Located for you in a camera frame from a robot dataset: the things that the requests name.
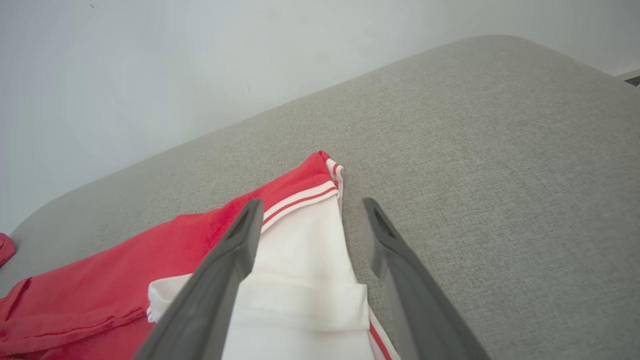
gray fabric upholstery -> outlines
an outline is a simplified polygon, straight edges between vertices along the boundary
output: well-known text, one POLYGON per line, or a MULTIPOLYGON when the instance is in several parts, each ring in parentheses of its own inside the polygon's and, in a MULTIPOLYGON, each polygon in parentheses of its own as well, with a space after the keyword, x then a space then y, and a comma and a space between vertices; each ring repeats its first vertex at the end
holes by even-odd
POLYGON ((374 197, 496 359, 640 353, 640 91, 521 38, 418 54, 74 190, 12 234, 3 293, 325 150, 369 302, 358 203, 374 197))

folded fabric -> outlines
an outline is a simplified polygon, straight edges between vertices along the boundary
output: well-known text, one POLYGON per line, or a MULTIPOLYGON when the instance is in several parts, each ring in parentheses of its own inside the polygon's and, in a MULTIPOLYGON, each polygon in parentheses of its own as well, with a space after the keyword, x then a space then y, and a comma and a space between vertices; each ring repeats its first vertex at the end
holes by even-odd
POLYGON ((146 317, 152 281, 193 272, 250 199, 264 201, 268 227, 304 197, 337 192, 329 161, 326 153, 315 153, 220 209, 180 215, 112 249, 21 281, 0 300, 0 357, 131 358, 152 328, 146 317), (294 200, 282 204, 285 199, 294 200))
POLYGON ((15 254, 13 241, 6 234, 0 233, 0 266, 3 266, 15 254))
MULTIPOLYGON (((224 360, 399 359, 349 260, 342 167, 331 159, 327 167, 333 182, 267 209, 253 270, 236 295, 224 360)), ((150 321, 162 317, 189 276, 149 284, 150 321)))

red garment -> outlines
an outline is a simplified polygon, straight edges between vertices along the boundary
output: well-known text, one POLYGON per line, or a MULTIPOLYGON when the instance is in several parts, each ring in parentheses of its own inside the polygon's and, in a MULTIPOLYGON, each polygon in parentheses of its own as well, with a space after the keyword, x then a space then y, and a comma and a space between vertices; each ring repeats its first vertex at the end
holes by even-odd
POLYGON ((152 328, 146 314, 149 283, 194 272, 250 199, 261 198, 269 209, 331 181, 327 159, 318 152, 220 209, 180 215, 112 249, 19 282, 0 300, 0 356, 131 358, 152 328))
POLYGON ((0 233, 0 266, 3 266, 15 254, 13 241, 6 234, 0 233))

